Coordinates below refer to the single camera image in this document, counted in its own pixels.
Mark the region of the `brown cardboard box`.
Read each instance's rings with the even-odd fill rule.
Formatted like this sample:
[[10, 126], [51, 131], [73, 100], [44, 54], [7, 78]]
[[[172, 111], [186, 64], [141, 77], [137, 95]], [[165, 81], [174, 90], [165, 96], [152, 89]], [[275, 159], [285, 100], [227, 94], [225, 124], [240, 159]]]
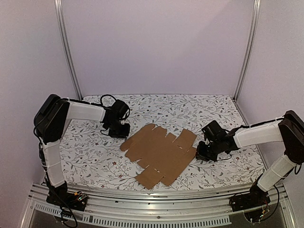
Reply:
[[170, 186], [194, 159], [197, 136], [183, 129], [177, 137], [165, 128], [147, 124], [123, 142], [120, 150], [144, 170], [135, 179], [150, 190], [161, 182]]

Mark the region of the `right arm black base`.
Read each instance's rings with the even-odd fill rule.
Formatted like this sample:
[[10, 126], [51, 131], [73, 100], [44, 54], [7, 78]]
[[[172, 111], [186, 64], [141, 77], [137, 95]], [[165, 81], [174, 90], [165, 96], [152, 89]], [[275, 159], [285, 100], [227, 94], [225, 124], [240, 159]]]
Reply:
[[229, 198], [233, 212], [244, 212], [245, 219], [250, 223], [259, 223], [269, 212], [270, 197], [257, 186], [252, 186], [249, 193], [237, 193]]

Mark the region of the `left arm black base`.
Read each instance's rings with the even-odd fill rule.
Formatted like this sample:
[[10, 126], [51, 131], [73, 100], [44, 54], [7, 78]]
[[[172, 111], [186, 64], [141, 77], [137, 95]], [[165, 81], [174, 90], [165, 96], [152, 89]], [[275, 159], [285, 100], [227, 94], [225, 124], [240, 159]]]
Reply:
[[47, 203], [70, 208], [78, 211], [85, 211], [88, 195], [82, 191], [70, 193], [67, 191], [67, 183], [65, 182], [59, 187], [48, 185], [49, 193]]

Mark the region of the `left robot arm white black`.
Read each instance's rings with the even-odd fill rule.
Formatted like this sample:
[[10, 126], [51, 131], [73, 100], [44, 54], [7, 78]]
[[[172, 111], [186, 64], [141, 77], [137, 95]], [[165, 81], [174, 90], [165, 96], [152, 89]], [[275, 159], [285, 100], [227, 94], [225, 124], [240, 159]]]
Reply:
[[112, 138], [127, 138], [130, 125], [124, 123], [131, 109], [122, 100], [115, 99], [111, 106], [89, 103], [51, 94], [34, 117], [34, 134], [42, 150], [42, 165], [50, 186], [56, 188], [52, 198], [60, 206], [67, 206], [71, 197], [61, 186], [66, 184], [62, 173], [59, 145], [70, 121], [86, 120], [102, 123]]

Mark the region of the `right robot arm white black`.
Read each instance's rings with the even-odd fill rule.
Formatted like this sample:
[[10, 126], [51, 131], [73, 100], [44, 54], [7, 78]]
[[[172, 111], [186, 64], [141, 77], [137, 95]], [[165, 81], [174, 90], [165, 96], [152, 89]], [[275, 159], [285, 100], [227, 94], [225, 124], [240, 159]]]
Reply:
[[217, 162], [223, 152], [229, 154], [253, 145], [262, 152], [281, 149], [281, 155], [258, 177], [246, 195], [249, 207], [256, 207], [272, 187], [304, 162], [304, 122], [293, 110], [273, 120], [241, 125], [230, 131], [212, 121], [202, 132], [204, 140], [197, 146], [196, 158], [206, 162]]

